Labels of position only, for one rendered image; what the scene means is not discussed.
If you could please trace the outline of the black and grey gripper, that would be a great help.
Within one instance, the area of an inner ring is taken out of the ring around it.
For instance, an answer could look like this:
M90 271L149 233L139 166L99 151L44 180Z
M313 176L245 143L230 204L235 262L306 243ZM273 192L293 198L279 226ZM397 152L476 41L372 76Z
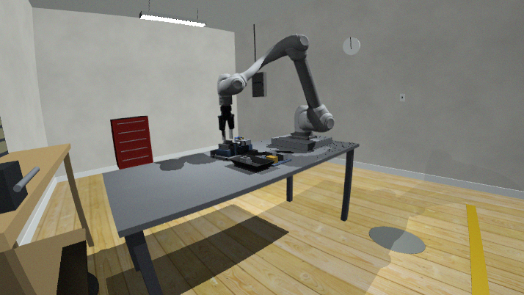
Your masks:
M226 140L226 137L225 137L225 124L226 124L226 120L228 121L228 127L229 127L229 137L230 139L233 138L233 129L234 129L234 114L231 114L231 112L226 112L226 111L231 111L231 106L221 106L220 107L220 111L221 111L221 115L218 115L218 118L219 118L219 130L222 131L222 140ZM223 124L223 125L222 125Z

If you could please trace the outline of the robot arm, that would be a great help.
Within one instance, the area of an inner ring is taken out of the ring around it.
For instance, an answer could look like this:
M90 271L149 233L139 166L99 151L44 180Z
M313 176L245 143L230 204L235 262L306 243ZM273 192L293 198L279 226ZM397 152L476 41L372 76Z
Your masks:
M247 81L264 65L288 55L294 61L308 103L308 106L299 106L296 109L294 116L295 132L291 133L290 138L309 140L317 137L313 135L313 130L317 132L330 130L335 122L326 106L322 106L320 101L307 59L308 50L306 49L308 49L309 44L309 39L303 34L292 34L273 45L245 72L236 73L233 76L229 74L220 75L217 81L219 105L232 105L232 95L239 94L247 86Z

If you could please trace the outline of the yellow block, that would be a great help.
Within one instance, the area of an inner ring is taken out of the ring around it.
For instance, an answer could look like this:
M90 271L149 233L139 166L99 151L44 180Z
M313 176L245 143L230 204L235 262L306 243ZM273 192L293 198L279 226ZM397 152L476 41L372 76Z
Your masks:
M273 164L278 162L278 156L266 156L266 159L270 159L270 160L275 161Z

